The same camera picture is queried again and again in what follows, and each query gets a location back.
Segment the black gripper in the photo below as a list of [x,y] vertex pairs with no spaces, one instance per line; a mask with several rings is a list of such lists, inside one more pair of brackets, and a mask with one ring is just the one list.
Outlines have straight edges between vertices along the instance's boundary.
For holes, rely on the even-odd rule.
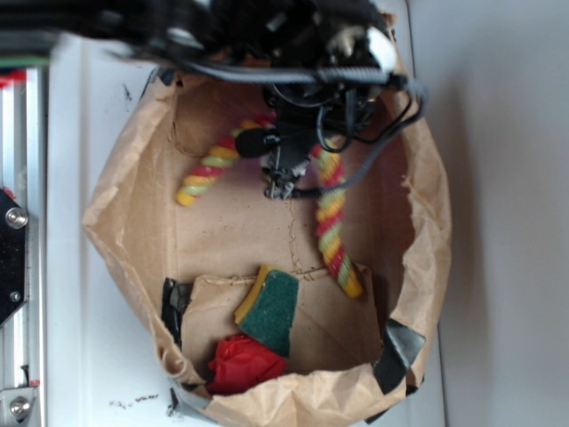
[[318,106],[300,106],[286,100],[274,86],[263,88],[263,98],[276,113],[275,124],[264,132],[267,153],[262,170],[269,199],[321,197],[336,190],[334,184],[299,189],[314,149],[339,154],[371,123],[377,102],[360,89],[342,91],[338,97]]

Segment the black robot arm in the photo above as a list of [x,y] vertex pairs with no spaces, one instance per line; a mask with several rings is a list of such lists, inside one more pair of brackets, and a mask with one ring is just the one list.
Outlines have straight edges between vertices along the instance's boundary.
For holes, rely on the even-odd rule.
[[311,157],[322,184],[308,196],[343,190],[350,181],[326,137],[357,140],[377,93],[397,82],[388,24],[370,1],[4,1],[2,85],[47,65],[64,33],[123,43],[137,60],[264,87],[276,122],[214,147],[181,185],[182,205],[237,157],[268,160],[271,198],[303,196],[296,181]]

